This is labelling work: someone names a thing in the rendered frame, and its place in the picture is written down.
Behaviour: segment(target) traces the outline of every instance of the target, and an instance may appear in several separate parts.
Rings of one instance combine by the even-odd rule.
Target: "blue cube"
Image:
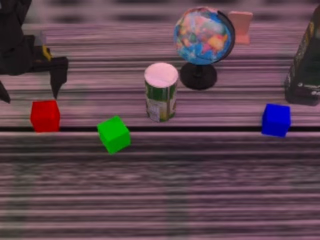
[[[284,138],[291,127],[289,106],[267,104],[262,117],[262,134]]]

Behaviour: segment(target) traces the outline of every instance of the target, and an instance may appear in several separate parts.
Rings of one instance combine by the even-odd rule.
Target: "green cube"
[[[119,116],[114,116],[97,125],[100,139],[109,154],[115,154],[130,146],[130,131]]]

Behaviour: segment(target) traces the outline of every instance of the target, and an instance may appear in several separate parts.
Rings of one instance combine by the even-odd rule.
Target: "black object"
[[[218,11],[218,17],[230,30],[231,45],[228,51],[217,62],[225,59],[234,49],[236,43],[236,31],[234,25],[229,18],[222,12]],[[212,64],[209,65],[195,65],[192,63],[186,63],[180,70],[180,80],[184,86],[193,90],[207,90],[212,88],[217,80],[218,74],[215,67]]]
[[[50,72],[55,99],[67,82],[69,61],[52,58],[49,48],[35,46],[34,35],[25,36],[22,25],[32,0],[0,0],[0,75]],[[0,81],[0,100],[10,103],[10,96]]]
[[[320,6],[314,11],[293,59],[284,89],[290,104],[320,103]]]

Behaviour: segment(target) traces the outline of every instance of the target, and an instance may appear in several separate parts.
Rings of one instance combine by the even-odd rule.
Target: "red cube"
[[[57,102],[34,101],[30,121],[37,133],[59,132],[60,111]]]

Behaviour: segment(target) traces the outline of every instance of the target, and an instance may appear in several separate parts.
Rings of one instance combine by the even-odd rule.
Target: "globe stand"
[[[207,90],[212,88],[218,74],[212,65],[185,64],[180,71],[180,80],[184,86],[193,90]]]

